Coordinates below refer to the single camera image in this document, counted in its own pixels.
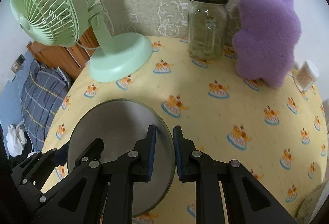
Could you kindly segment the blue plaid pillow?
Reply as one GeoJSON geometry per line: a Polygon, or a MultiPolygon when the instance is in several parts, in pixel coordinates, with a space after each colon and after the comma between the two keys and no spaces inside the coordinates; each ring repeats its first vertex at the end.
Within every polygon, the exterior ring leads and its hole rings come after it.
{"type": "Polygon", "coordinates": [[[71,77],[60,67],[33,60],[21,91],[25,131],[34,151],[43,148],[50,126],[71,87],[71,77]]]}

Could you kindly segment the wooden bed headboard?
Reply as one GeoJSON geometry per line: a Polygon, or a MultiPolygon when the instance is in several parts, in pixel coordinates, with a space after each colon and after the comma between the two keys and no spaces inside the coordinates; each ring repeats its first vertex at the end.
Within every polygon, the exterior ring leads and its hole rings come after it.
{"type": "Polygon", "coordinates": [[[29,43],[27,49],[38,62],[50,68],[60,67],[75,80],[93,55],[93,48],[99,46],[91,27],[84,32],[78,42],[83,47],[78,44],[68,48],[46,46],[35,41],[29,43]]]}

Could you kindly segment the grey bowl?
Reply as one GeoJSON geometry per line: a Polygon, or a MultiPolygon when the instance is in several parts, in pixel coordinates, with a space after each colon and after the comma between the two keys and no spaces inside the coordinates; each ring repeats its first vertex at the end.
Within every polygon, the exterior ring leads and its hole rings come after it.
{"type": "Polygon", "coordinates": [[[161,203],[171,187],[175,173],[175,149],[163,119],[143,103],[116,99],[90,109],[72,132],[68,171],[73,171],[76,158],[95,138],[104,142],[100,162],[106,163],[132,150],[136,141],[146,137],[150,125],[157,127],[152,177],[148,183],[134,184],[132,213],[139,217],[150,212],[161,203]]]}

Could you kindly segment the purple plush toy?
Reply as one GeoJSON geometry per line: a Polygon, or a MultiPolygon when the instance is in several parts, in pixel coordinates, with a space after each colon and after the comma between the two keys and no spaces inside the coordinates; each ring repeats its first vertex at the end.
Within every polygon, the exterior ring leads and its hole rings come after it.
{"type": "Polygon", "coordinates": [[[239,0],[237,8],[241,29],[232,39],[237,74],[262,79],[273,89],[282,87],[302,33],[294,0],[239,0]]]}

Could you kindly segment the wall power socket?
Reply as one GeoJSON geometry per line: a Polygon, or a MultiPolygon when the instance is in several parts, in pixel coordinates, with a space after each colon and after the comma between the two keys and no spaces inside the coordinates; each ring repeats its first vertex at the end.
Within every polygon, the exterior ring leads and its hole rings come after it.
{"type": "Polygon", "coordinates": [[[12,64],[11,66],[11,70],[17,74],[17,72],[20,70],[20,68],[22,67],[23,63],[25,61],[25,57],[20,54],[19,57],[15,60],[15,62],[12,64]]]}

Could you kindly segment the yellow cartoon tablecloth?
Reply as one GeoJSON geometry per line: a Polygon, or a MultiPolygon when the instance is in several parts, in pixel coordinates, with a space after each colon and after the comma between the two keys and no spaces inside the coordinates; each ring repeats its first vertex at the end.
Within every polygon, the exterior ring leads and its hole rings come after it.
{"type": "Polygon", "coordinates": [[[212,158],[239,160],[299,223],[310,221],[328,193],[327,127],[319,92],[301,93],[291,74],[273,90],[236,74],[236,53],[216,61],[190,58],[179,38],[152,37],[148,63],[118,82],[99,83],[84,69],[55,115],[43,150],[59,148],[82,116],[111,99],[155,111],[169,129],[212,158]]]}

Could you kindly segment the cotton swab container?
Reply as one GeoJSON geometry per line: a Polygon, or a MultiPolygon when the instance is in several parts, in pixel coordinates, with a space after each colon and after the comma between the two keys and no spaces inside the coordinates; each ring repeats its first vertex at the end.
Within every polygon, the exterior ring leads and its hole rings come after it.
{"type": "Polygon", "coordinates": [[[305,60],[294,76],[294,82],[299,91],[307,91],[319,78],[319,71],[311,60],[305,60]]]}

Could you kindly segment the green desk fan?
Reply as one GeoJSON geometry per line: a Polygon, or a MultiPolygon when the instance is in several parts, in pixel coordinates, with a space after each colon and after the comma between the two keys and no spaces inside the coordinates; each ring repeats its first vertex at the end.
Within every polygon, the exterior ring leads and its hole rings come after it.
{"type": "Polygon", "coordinates": [[[10,0],[10,5],[24,32],[46,46],[74,46],[92,28],[99,44],[89,61],[89,74],[95,81],[120,80],[152,55],[152,44],[145,36],[110,34],[102,0],[10,0]]]}

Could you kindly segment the glass jar black lid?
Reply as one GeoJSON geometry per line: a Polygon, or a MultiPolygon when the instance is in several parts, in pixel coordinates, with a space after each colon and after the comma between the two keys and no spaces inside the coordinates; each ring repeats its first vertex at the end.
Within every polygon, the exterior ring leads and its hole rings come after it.
{"type": "Polygon", "coordinates": [[[187,41],[189,54],[199,60],[221,56],[229,23],[229,0],[189,0],[187,41]]]}

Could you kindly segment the pile of clothes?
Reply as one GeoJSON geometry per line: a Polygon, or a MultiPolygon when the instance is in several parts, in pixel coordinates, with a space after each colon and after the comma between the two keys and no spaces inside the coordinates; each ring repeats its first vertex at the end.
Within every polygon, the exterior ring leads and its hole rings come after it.
{"type": "Polygon", "coordinates": [[[19,122],[16,126],[10,124],[6,135],[7,149],[12,157],[20,156],[27,144],[24,134],[23,122],[19,122]]]}

